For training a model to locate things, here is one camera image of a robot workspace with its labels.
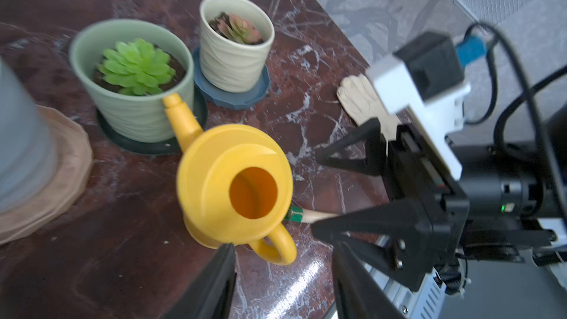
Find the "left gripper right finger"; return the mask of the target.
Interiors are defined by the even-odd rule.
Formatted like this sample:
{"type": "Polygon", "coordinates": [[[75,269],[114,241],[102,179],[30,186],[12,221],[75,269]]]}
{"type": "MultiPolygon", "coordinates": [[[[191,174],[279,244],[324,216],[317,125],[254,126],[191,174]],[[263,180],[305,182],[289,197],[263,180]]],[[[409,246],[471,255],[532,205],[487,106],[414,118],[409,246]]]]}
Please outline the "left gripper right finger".
{"type": "Polygon", "coordinates": [[[339,318],[403,317],[345,242],[334,246],[332,274],[339,318]]]}

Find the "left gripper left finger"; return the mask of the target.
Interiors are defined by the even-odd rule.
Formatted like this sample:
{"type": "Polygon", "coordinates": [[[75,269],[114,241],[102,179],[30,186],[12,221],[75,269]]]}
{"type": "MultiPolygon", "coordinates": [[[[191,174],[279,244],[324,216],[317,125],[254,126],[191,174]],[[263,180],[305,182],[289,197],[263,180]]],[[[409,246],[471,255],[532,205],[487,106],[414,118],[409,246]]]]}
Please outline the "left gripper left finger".
{"type": "Polygon", "coordinates": [[[235,246],[222,245],[164,318],[229,318],[235,266],[235,246]]]}

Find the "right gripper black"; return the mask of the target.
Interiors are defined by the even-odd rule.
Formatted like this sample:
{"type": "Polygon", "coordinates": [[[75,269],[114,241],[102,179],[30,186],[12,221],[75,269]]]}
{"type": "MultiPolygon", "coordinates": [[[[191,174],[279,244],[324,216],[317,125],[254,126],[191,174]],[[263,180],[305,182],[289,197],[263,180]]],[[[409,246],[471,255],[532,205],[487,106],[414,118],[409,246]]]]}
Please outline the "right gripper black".
{"type": "Polygon", "coordinates": [[[386,151],[381,123],[372,118],[317,153],[320,165],[382,175],[390,203],[318,221],[312,234],[330,245],[347,243],[365,263],[416,291],[434,267],[453,261],[470,202],[414,126],[399,125],[386,151]],[[353,233],[388,236],[391,248],[353,233]]]}

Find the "yellow watering can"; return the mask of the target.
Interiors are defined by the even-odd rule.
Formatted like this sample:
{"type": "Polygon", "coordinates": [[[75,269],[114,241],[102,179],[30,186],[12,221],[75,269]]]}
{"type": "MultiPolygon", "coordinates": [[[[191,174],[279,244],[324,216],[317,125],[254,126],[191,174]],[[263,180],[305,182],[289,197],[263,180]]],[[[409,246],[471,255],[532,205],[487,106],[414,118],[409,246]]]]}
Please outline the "yellow watering can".
{"type": "Polygon", "coordinates": [[[190,235],[207,248],[249,245],[264,261],[292,264],[297,248],[282,221],[293,177],[279,144],[242,124],[205,131],[178,94],[162,102],[183,152],[177,197],[190,235]]]}

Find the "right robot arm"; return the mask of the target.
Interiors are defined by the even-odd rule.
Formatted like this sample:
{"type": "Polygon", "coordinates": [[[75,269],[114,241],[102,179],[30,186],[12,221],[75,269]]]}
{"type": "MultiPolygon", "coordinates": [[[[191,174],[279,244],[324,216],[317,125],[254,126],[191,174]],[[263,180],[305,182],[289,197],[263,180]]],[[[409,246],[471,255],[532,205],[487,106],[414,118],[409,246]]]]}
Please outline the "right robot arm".
{"type": "Polygon", "coordinates": [[[521,263],[525,249],[555,248],[563,235],[545,219],[562,219],[532,144],[457,146],[462,177],[453,179],[418,131],[378,119],[325,148],[320,164],[381,177],[389,202],[321,220],[313,236],[343,242],[354,255],[411,290],[437,271],[454,295],[466,284],[460,261],[521,263]]]}

